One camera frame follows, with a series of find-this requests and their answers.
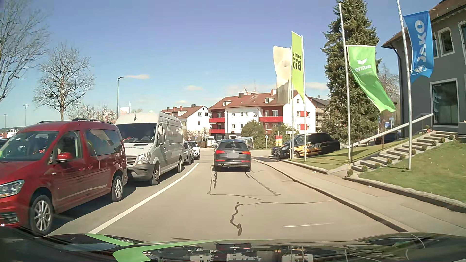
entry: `blue flag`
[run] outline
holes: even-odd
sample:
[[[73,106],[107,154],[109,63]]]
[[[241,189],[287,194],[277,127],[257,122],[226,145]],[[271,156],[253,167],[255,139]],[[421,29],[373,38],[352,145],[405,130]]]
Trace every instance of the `blue flag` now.
[[[403,16],[412,46],[411,83],[434,70],[431,16],[429,11]]]

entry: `green flag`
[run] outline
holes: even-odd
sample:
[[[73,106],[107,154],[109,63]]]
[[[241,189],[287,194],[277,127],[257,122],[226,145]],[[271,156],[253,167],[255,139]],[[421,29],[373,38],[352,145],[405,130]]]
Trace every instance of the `green flag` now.
[[[347,46],[348,60],[354,79],[380,112],[396,110],[377,76],[375,46]]]
[[[302,56],[302,37],[291,32],[291,51],[293,69],[291,70],[291,83],[304,101],[304,59]]]

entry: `asphalt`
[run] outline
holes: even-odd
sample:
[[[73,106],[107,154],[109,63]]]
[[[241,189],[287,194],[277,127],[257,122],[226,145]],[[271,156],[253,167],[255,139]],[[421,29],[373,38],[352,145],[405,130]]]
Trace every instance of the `asphalt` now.
[[[101,197],[60,214],[52,234],[336,241],[396,232],[267,165],[213,172],[212,162],[212,150],[202,150],[200,160],[162,175],[159,185],[130,182],[120,202]]]

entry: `sky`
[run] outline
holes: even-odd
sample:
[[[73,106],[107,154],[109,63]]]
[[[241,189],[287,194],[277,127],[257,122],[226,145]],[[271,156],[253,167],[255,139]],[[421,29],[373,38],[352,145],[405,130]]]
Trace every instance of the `sky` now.
[[[50,47],[67,41],[90,57],[96,77],[85,104],[160,111],[166,107],[212,106],[244,88],[275,88],[273,46],[289,47],[291,31],[303,35],[306,93],[327,97],[326,42],[334,0],[32,0],[49,14]],[[366,0],[377,29],[382,58],[398,72],[393,50],[380,47],[400,31],[396,0]],[[403,14],[431,9],[440,0],[400,0]],[[17,80],[0,102],[0,128],[60,120],[60,113],[37,108],[32,98],[37,69]],[[3,114],[8,114],[6,124]]]

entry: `headlight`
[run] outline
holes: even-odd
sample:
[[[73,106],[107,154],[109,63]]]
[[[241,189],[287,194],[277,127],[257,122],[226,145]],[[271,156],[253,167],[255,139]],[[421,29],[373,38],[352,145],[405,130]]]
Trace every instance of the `headlight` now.
[[[137,156],[137,163],[138,164],[147,163],[149,162],[150,159],[151,159],[151,153],[142,154],[142,155]]]
[[[16,180],[10,183],[0,185],[0,198],[16,195],[24,185],[24,180]]]

